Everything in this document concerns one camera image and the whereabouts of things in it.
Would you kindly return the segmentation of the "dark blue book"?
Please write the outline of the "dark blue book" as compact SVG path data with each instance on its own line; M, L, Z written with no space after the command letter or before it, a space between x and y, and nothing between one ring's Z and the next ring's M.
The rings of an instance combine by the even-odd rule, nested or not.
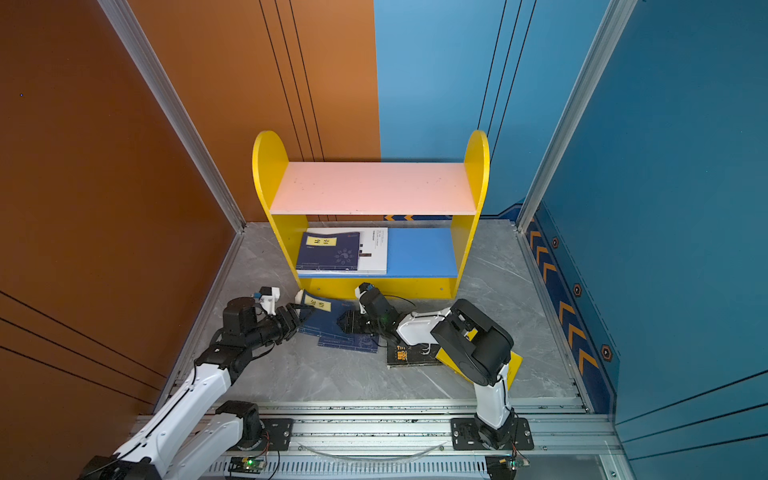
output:
M339 321L348 320L358 312L354 303L312 296L306 290L300 290L294 301L309 307L299 332L316 337L319 346L362 353L378 352L378 336L345 333L339 326Z

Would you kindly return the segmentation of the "white book with dark bars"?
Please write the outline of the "white book with dark bars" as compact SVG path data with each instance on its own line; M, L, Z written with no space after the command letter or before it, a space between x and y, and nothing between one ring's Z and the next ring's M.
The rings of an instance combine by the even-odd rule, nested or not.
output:
M359 262L356 271L306 271L297 270L302 277L351 277L382 276L387 273L388 229L374 227L356 228L309 228L306 232L336 234L343 232L360 233Z

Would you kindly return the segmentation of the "purple blue book yellow label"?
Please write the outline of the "purple blue book yellow label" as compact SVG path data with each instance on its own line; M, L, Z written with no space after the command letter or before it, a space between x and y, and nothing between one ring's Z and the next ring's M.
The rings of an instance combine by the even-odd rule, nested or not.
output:
M304 232L296 268L306 271L356 271L360 233L319 234Z

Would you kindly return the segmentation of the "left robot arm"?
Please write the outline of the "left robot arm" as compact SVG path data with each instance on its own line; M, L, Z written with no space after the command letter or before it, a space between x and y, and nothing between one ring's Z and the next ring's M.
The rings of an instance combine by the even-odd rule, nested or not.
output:
M273 295L228 302L222 326L168 402L109 456L95 456L83 479L198 479L230 449L261 456L274 445L256 404L222 397L248 365L288 341L310 316Z

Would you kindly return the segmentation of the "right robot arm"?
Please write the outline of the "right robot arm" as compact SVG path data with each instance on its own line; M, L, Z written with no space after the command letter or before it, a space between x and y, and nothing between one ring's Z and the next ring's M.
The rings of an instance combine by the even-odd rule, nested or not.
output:
M432 312L401 313L378 288L363 283L355 290L358 311L337 322L344 333L379 335L397 346L436 345L474 384L475 425L484 446L501 450L513 444L509 403L511 335L466 299Z

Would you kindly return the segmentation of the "black book yellow title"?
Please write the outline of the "black book yellow title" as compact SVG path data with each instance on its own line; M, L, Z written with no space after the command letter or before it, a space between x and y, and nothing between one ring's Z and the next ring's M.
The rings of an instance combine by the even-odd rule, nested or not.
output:
M395 329L395 339L387 341L388 368L449 364L449 357L437 343L432 330L448 316L449 310L412 312Z

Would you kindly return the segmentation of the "yellow pink blue bookshelf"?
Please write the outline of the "yellow pink blue bookshelf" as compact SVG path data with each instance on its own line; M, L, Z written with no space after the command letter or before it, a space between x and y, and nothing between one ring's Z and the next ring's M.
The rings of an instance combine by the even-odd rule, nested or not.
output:
M490 178L487 135L474 131L461 163L294 162L273 131L252 149L255 190L299 288L351 299L362 282L409 299L452 299L470 256ZM312 216L448 216L447 227L392 228L383 274L301 270Z

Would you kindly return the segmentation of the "left green circuit board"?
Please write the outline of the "left green circuit board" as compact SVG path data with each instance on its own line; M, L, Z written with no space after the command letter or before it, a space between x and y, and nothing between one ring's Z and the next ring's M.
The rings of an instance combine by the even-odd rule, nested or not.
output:
M231 457L227 468L227 475L234 474L262 474L266 471L268 462L257 457Z

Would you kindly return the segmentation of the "green circuit board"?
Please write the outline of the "green circuit board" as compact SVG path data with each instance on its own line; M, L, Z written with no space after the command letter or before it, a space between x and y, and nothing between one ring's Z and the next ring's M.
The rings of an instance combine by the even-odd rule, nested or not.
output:
M486 472L490 480L515 480L518 472L530 466L525 457L486 456Z
M262 474L266 471L268 462L257 457L231 457L227 468L227 475L234 474Z

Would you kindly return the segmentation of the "yellow cartoon cover book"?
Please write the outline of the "yellow cartoon cover book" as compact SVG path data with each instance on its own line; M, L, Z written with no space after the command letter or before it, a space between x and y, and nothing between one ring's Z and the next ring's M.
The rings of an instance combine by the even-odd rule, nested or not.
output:
M522 357L512 351L511 337L496 327L438 335L437 339L449 357L447 367L479 387L502 382L508 391L522 364Z

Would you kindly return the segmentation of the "right green circuit board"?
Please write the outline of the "right green circuit board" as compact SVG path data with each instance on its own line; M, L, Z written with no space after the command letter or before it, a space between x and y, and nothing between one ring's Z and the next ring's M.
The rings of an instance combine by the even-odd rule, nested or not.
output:
M525 457L486 456L486 472L490 480L515 480L518 472L530 466Z

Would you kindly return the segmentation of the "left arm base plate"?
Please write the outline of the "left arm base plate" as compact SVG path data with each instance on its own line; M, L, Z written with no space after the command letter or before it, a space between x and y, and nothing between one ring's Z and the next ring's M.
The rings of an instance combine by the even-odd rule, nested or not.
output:
M261 425L261 434L254 442L241 440L231 446L227 453L245 452L255 455L263 451L289 450L294 428L293 418L266 418L261 420Z

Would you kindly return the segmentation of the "aluminium front rail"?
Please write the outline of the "aluminium front rail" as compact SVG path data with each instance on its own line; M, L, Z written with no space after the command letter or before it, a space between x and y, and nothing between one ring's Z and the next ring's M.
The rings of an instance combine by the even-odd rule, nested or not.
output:
M516 479L631 479L609 418L578 398L515 399L532 451L453 449L450 420L473 418L469 400L265 402L266 418L293 418L290 447L261 456L224 453L205 479L489 479L486 456L525 457ZM227 475L231 457L257 457L262 474Z

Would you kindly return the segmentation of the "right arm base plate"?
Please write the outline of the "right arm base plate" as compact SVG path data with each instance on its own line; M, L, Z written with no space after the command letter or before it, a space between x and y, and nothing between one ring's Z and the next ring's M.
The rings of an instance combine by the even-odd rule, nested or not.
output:
M450 430L453 449L457 451L532 451L535 448L528 420L516 415L509 416L498 429L478 417L452 418Z

